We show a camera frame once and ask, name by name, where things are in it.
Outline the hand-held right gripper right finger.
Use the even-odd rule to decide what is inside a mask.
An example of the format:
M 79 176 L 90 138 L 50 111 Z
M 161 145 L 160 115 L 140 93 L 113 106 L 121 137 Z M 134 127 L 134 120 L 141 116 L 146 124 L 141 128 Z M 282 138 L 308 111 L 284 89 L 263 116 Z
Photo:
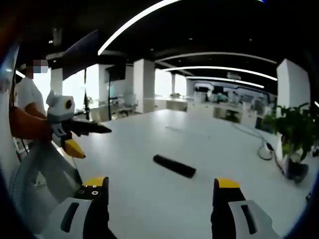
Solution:
M 214 179 L 210 220 L 213 239 L 280 238 L 271 217 L 231 179 Z

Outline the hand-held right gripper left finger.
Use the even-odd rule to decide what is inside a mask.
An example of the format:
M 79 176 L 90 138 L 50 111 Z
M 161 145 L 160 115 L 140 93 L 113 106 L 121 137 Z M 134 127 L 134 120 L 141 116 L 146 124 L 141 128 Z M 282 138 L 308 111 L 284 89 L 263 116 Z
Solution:
M 50 214 L 43 239 L 114 239 L 109 222 L 109 178 L 84 182 Z

